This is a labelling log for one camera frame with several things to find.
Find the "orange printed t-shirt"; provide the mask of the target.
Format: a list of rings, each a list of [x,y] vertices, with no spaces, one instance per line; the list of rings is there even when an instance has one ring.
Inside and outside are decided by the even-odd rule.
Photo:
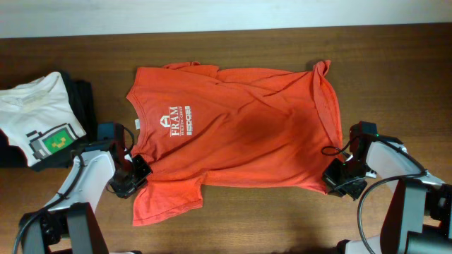
[[[327,193],[322,173],[331,158],[321,151],[343,143],[330,64],[301,72],[198,62],[140,67],[127,95],[140,124],[132,153],[152,173],[134,201],[133,224],[202,207],[204,185]]]

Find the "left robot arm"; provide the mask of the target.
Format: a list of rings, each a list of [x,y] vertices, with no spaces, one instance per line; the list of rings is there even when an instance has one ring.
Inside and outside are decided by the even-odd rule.
[[[103,191],[127,199],[147,184],[152,169],[141,156],[129,159],[124,151],[84,150],[55,196],[42,208],[24,214],[13,253],[52,253],[61,239],[71,247],[62,253],[108,253],[95,216]]]

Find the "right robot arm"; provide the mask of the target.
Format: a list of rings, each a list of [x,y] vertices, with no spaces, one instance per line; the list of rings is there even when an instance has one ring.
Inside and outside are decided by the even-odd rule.
[[[351,155],[334,159],[322,179],[331,194],[359,202],[360,238],[338,243],[339,253],[450,253],[451,185],[433,176],[411,157],[396,138],[355,137],[346,145]],[[364,202],[379,186],[393,193],[379,235],[366,237]]]

